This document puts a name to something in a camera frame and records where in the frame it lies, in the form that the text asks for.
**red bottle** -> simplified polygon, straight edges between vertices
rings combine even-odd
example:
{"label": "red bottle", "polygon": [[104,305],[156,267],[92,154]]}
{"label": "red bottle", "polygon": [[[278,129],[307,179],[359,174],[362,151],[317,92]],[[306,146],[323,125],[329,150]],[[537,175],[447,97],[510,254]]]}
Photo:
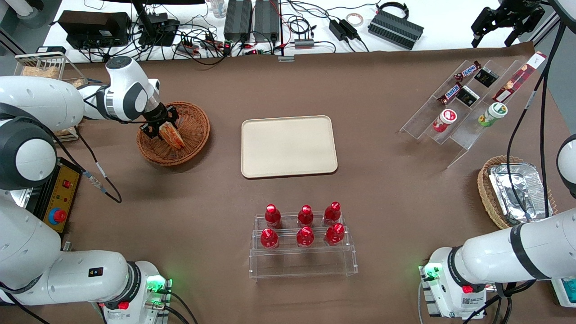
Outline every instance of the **red bottle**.
{"label": "red bottle", "polygon": [[277,248],[280,245],[278,234],[273,229],[265,228],[260,236],[260,243],[264,248]]}
{"label": "red bottle", "polygon": [[302,227],[296,234],[296,242],[299,247],[309,247],[314,242],[314,232],[308,226]]}
{"label": "red bottle", "polygon": [[338,223],[341,214],[342,213],[340,212],[340,203],[338,201],[335,201],[331,203],[330,206],[328,206],[328,208],[326,208],[326,211],[324,212],[324,217],[322,217],[322,223],[326,226],[334,225]]}
{"label": "red bottle", "polygon": [[324,235],[324,241],[328,245],[332,245],[332,246],[338,244],[338,242],[340,242],[343,239],[344,239],[344,225],[342,225],[340,223],[336,223],[336,224],[328,227],[328,230],[326,231],[326,234]]}
{"label": "red bottle", "polygon": [[266,207],[266,213],[264,214],[266,219],[266,224],[270,228],[280,229],[282,228],[282,219],[280,216],[280,210],[276,208],[273,204],[269,204]]}
{"label": "red bottle", "polygon": [[298,225],[300,227],[312,226],[313,220],[314,214],[312,213],[312,208],[308,205],[302,206],[302,210],[298,213]]}

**acrylic display shelf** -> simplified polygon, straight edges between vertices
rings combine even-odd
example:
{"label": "acrylic display shelf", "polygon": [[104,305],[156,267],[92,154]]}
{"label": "acrylic display shelf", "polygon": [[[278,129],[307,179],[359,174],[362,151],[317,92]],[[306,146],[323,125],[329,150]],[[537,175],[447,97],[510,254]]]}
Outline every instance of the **acrylic display shelf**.
{"label": "acrylic display shelf", "polygon": [[324,234],[328,229],[322,225],[323,211],[315,211],[312,231],[314,243],[310,247],[302,248],[296,244],[298,226],[298,213],[282,214],[282,228],[275,229],[278,234],[279,247],[269,250],[260,243],[260,235],[265,229],[266,220],[264,214],[255,217],[255,229],[252,231],[252,243],[250,247],[250,278],[278,277],[309,277],[327,274],[344,274],[351,276],[358,273],[356,263],[356,249],[352,234],[344,221],[344,215],[340,217],[340,223],[344,225],[344,239],[335,246],[324,243]]}
{"label": "acrylic display shelf", "polygon": [[[466,79],[460,82],[462,86],[467,86],[472,91],[474,91],[480,98],[476,100],[470,107],[465,105],[460,99],[453,98],[447,105],[443,105],[437,101],[442,95],[444,95],[448,90],[450,90],[455,84],[456,79],[454,75],[462,72],[472,65],[470,61],[464,61],[458,69],[456,69],[449,77],[444,81],[444,83],[430,96],[428,101],[421,106],[420,109],[408,120],[404,126],[400,129],[400,132],[405,131],[417,140],[421,139],[423,135],[427,135],[432,138],[436,143],[442,145],[448,139],[451,139],[458,145],[462,147],[462,150],[458,155],[452,160],[448,165],[450,167],[456,161],[458,161],[462,156],[464,156],[471,148],[472,145],[484,134],[484,132],[489,129],[489,127],[481,126],[478,123],[478,117],[480,117],[492,103],[495,101],[492,99],[497,91],[504,86],[512,75],[524,65],[522,62],[516,60],[507,69],[496,64],[492,60],[488,61],[486,64],[482,65],[492,72],[499,75],[499,78],[490,86],[486,87],[481,84],[478,80],[474,79],[474,76],[478,71],[474,71],[472,75],[468,76]],[[507,100],[504,101],[506,104],[514,96],[512,94]],[[458,118],[456,121],[448,126],[448,128],[439,133],[434,130],[432,124],[436,120],[436,117],[444,109],[452,109],[456,112]]]}

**wicker basket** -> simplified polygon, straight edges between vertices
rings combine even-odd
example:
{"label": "wicker basket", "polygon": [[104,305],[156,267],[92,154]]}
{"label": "wicker basket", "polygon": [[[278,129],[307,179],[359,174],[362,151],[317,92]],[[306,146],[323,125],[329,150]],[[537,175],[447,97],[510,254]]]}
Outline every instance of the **wicker basket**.
{"label": "wicker basket", "polygon": [[194,156],[208,141],[210,122],[206,113],[200,107],[183,101],[175,101],[166,105],[174,106],[179,118],[176,121],[178,132],[184,140],[185,147],[176,150],[158,137],[150,138],[140,129],[136,142],[142,156],[158,165],[171,166],[182,164]]}
{"label": "wicker basket", "polygon": [[[510,163],[521,163],[524,162],[522,159],[517,157],[510,156]],[[500,155],[495,156],[489,159],[480,172],[478,173],[478,192],[480,193],[480,198],[482,199],[482,204],[484,204],[484,208],[486,212],[492,219],[494,223],[499,228],[508,228],[512,227],[500,209],[500,204],[498,203],[498,199],[494,190],[492,189],[492,183],[490,182],[490,178],[488,177],[488,169],[493,165],[506,163],[506,156]],[[558,212],[556,208],[556,202],[550,193],[550,188],[548,189],[548,200],[550,201],[550,207],[552,208],[552,214],[556,214]]]}

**brown tablecloth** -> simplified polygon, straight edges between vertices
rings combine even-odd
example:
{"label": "brown tablecloth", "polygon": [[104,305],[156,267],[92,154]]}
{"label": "brown tablecloth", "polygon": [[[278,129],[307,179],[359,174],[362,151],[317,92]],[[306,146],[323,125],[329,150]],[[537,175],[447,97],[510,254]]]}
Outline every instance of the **brown tablecloth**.
{"label": "brown tablecloth", "polygon": [[[88,121],[82,133],[122,193],[117,205],[87,181],[71,213],[77,250],[111,250],[147,260],[174,279],[174,291],[200,324],[215,323],[417,323],[417,266],[442,246],[496,231],[486,215],[476,176],[506,144],[537,76],[510,102],[497,122],[454,166],[459,149],[417,143],[401,126],[463,60],[493,59],[508,66],[533,53],[511,48],[374,52],[225,59],[206,69],[193,61],[144,62],[161,81],[164,103],[182,100],[202,107],[211,122],[204,151],[180,167],[151,165],[135,144],[135,125]],[[108,80],[102,64],[82,65],[90,78]],[[555,167],[569,132],[548,100],[548,183],[558,209],[574,200]],[[518,132],[513,154],[539,165],[540,96]],[[248,180],[240,173],[240,126],[246,119],[328,115],[338,170],[331,175]],[[80,142],[66,144],[94,174]],[[359,273],[351,276],[248,277],[253,217],[275,203],[283,212],[303,204],[322,209],[342,203],[354,236]],[[31,307],[52,323],[101,323],[88,303]],[[459,323],[429,318],[426,323]],[[491,321],[491,315],[484,321]],[[510,323],[573,323],[576,310],[553,304],[548,283],[514,296]],[[0,308],[0,322],[35,323],[15,307]]]}

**tape roll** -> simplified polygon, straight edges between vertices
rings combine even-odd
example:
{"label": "tape roll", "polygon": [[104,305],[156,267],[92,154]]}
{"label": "tape roll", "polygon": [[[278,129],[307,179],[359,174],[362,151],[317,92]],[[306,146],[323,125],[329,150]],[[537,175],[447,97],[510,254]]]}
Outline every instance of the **tape roll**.
{"label": "tape roll", "polygon": [[346,16],[346,21],[354,27],[358,27],[364,23],[364,18],[359,13],[349,13]]}

